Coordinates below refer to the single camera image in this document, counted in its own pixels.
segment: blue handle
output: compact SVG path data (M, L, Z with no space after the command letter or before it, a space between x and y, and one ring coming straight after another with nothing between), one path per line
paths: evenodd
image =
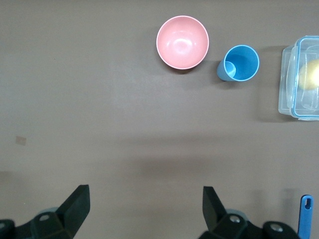
M313 207L314 198L311 195L303 195L300 201L298 225L298 236L301 239L310 239Z

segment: gray table surface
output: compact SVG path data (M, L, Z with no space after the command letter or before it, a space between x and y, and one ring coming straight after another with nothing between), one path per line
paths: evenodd
M208 185L257 226L297 229L300 197L319 200L319 123L278 113L281 54L319 34L318 11L317 0L1 0L0 218L20 225L89 184L77 239L196 239ZM176 15L210 36L190 71L156 51ZM217 65L238 44L257 50L259 72L222 82Z

